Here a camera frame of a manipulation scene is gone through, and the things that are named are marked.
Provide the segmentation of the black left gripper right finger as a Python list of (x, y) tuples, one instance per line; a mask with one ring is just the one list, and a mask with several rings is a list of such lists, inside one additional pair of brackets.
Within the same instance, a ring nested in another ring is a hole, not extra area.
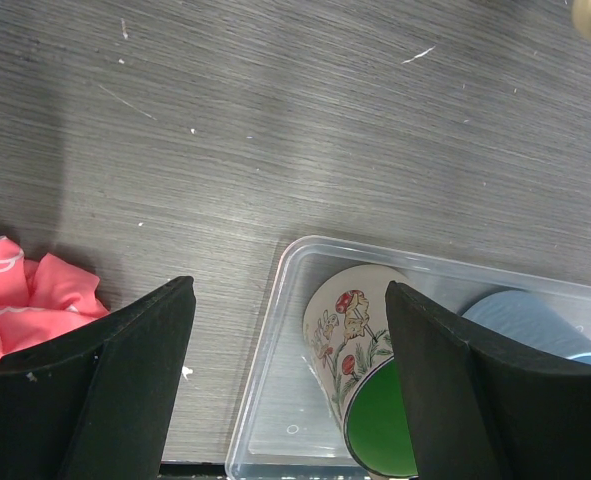
[(506, 338), (398, 282), (385, 294), (423, 479), (591, 479), (591, 365)]

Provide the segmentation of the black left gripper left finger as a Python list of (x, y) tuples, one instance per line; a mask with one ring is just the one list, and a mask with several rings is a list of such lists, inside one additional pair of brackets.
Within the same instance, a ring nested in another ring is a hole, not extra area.
[(177, 277), (0, 361), (0, 479), (154, 479), (196, 299)]

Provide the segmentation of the blue mug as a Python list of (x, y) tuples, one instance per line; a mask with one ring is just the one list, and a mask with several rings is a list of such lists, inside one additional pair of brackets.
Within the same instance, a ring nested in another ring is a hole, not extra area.
[(531, 293), (487, 295), (462, 317), (536, 350), (591, 365), (591, 340)]

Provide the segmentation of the yellow mug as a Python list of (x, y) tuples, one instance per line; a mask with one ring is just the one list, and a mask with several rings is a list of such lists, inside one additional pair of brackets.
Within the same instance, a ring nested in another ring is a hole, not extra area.
[(571, 19), (577, 32), (591, 42), (591, 0), (574, 0)]

